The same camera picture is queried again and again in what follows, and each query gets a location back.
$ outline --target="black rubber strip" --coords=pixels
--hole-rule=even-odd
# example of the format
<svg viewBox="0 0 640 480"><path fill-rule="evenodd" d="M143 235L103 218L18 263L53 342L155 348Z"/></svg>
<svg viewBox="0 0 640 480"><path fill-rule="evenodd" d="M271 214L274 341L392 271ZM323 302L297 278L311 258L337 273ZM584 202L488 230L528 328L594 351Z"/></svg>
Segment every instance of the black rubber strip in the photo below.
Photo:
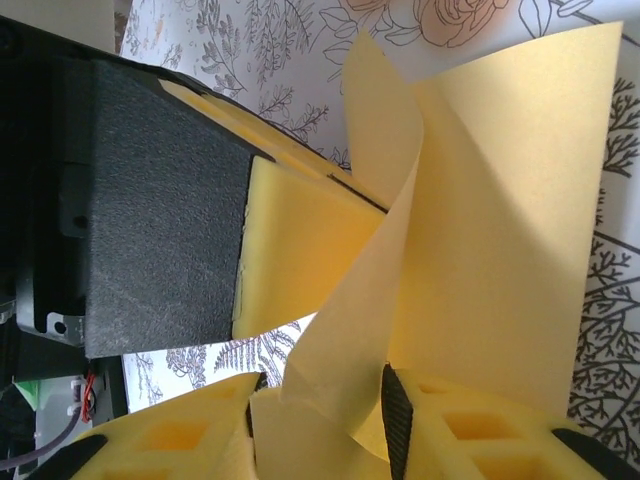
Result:
<svg viewBox="0 0 640 480"><path fill-rule="evenodd" d="M260 376L258 377L258 381L256 382L256 388L253 391L257 392L259 390L262 390L263 388L267 388L267 374L265 372L260 373ZM249 431L249 436L253 438L253 419L251 418L250 403L247 403L245 418L247 421L247 430Z"/></svg>
<svg viewBox="0 0 640 480"><path fill-rule="evenodd" d="M91 435L73 442L38 467L29 480L71 480L107 441L104 435Z"/></svg>
<svg viewBox="0 0 640 480"><path fill-rule="evenodd" d="M640 479L640 472L595 438L567 428L558 428L552 433L607 480Z"/></svg>
<svg viewBox="0 0 640 480"><path fill-rule="evenodd" d="M409 459L413 406L391 365L382 372L382 420L391 466L391 479L403 480Z"/></svg>

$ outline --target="yellow paper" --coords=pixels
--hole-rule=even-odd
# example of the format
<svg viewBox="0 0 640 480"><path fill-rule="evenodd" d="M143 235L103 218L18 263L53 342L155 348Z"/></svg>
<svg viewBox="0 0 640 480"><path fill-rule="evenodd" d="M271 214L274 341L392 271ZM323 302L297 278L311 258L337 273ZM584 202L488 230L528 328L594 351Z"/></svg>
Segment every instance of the yellow paper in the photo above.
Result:
<svg viewBox="0 0 640 480"><path fill-rule="evenodd" d="M224 450L213 462L213 468L205 478L258 480L254 454L253 439L249 436L243 418L229 436Z"/></svg>
<svg viewBox="0 0 640 480"><path fill-rule="evenodd" d="M283 401L308 402L381 456L374 407L404 256L394 362L564 415L619 35L566 32L413 87L425 137L402 150L420 164L292 351ZM354 44L345 86L385 92L375 48ZM349 68L353 58L367 62ZM407 87L384 78L390 108ZM366 111L348 103L349 125L402 121ZM379 151L398 148L380 139ZM388 172L372 165L358 180L375 189Z"/></svg>
<svg viewBox="0 0 640 480"><path fill-rule="evenodd" d="M414 85L406 366L565 415L619 39L566 32Z"/></svg>
<svg viewBox="0 0 640 480"><path fill-rule="evenodd" d="M389 480L389 464L304 403L283 404L279 389L251 397L260 480Z"/></svg>
<svg viewBox="0 0 640 480"><path fill-rule="evenodd" d="M420 110L367 35L351 47L342 79L353 176L390 206L420 155Z"/></svg>

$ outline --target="curled paper strip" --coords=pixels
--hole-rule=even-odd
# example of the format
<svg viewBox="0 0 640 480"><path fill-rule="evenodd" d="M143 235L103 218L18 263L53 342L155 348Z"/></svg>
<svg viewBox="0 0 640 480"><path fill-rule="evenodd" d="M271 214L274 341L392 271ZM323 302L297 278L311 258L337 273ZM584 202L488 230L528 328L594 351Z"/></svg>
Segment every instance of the curled paper strip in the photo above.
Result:
<svg viewBox="0 0 640 480"><path fill-rule="evenodd" d="M413 85L420 161L399 160L413 163L406 183L291 352L283 402L314 406L384 457L372 425L395 330L394 362L564 415L619 35L576 30ZM408 88L375 75L390 68L376 52L361 37L347 59L347 120L393 150L385 122L404 117L366 102L385 92L399 100L382 104L407 105ZM559 138L565 124L579 128Z"/></svg>

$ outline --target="black textured surface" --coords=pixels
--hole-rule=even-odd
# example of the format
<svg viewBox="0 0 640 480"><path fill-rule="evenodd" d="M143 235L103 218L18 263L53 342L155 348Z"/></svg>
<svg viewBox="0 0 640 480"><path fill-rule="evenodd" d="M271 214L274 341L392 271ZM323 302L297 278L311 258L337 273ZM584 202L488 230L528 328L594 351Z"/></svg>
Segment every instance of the black textured surface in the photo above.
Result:
<svg viewBox="0 0 640 480"><path fill-rule="evenodd" d="M141 75L157 85L93 62L75 92L95 113L90 358L231 338L255 151Z"/></svg>
<svg viewBox="0 0 640 480"><path fill-rule="evenodd" d="M640 472L595 438L566 428L557 428L553 434L607 480L640 479Z"/></svg>
<svg viewBox="0 0 640 480"><path fill-rule="evenodd" d="M29 480L71 480L91 458L107 444L104 435L91 435L56 452Z"/></svg>
<svg viewBox="0 0 640 480"><path fill-rule="evenodd" d="M391 365L382 372L382 420L391 467L391 479L403 480L409 459L413 407Z"/></svg>

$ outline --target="floral wallpaper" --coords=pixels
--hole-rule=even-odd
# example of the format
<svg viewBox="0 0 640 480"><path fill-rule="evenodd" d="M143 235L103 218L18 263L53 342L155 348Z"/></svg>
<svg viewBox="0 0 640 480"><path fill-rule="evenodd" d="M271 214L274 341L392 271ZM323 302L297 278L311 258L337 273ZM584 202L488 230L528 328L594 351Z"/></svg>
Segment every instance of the floral wallpaper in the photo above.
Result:
<svg viewBox="0 0 640 480"><path fill-rule="evenodd" d="M341 71L367 31L408 80L558 31L625 26L568 414L640 468L640 3L133 0L121 54L193 76L349 170ZM310 318L248 340L126 355L131 411L226 378L282 381Z"/></svg>

